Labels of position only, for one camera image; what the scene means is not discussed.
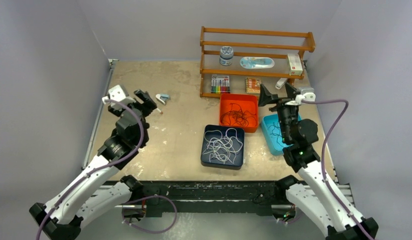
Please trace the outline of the dark blue plastic bin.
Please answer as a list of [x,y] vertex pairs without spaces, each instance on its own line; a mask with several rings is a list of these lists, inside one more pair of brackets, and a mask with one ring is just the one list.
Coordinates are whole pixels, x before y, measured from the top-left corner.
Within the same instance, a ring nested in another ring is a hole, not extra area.
[[200,161],[205,167],[239,170],[244,163],[245,131],[239,127],[207,125]]

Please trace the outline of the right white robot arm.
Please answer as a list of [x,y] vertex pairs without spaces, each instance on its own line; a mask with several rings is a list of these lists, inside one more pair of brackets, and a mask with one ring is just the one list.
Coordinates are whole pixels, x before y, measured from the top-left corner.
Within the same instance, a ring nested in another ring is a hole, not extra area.
[[286,97],[279,97],[260,85],[258,106],[272,105],[280,125],[285,162],[292,167],[313,191],[309,195],[294,176],[281,179],[274,196],[282,204],[290,202],[300,209],[322,232],[327,240],[373,240],[377,222],[366,218],[346,198],[325,168],[325,149],[318,154],[313,143],[319,140],[318,125],[311,119],[299,119],[299,106],[317,104],[311,87],[285,85]]

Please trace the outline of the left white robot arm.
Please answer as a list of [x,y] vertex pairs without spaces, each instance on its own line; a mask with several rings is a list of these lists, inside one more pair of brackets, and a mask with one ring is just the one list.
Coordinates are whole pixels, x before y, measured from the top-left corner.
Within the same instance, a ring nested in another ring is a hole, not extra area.
[[148,92],[134,92],[142,100],[129,96],[120,85],[102,98],[108,111],[118,117],[111,136],[98,149],[89,165],[56,197],[47,203],[35,203],[30,214],[39,225],[36,239],[44,233],[51,240],[74,240],[93,220],[124,202],[135,205],[143,197],[142,184],[133,176],[124,176],[108,191],[94,193],[122,170],[149,140],[145,118],[157,108]]

